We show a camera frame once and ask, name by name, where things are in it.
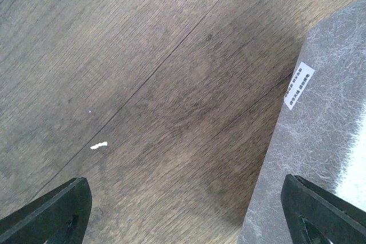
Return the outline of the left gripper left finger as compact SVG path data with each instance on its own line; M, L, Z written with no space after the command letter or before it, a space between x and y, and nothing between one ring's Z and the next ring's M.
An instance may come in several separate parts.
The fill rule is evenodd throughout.
M82 243L92 209L84 177L72 178L1 219L1 243Z

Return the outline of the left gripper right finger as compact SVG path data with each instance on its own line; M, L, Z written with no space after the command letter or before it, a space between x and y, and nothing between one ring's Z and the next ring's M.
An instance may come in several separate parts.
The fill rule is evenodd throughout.
M281 204L293 243L365 243L365 212L299 175L286 175Z

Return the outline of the green glasses case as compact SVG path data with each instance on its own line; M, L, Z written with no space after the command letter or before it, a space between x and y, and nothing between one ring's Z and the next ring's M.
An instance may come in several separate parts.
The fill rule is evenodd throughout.
M280 199L288 174L365 209L365 0L309 31L239 243L291 243Z

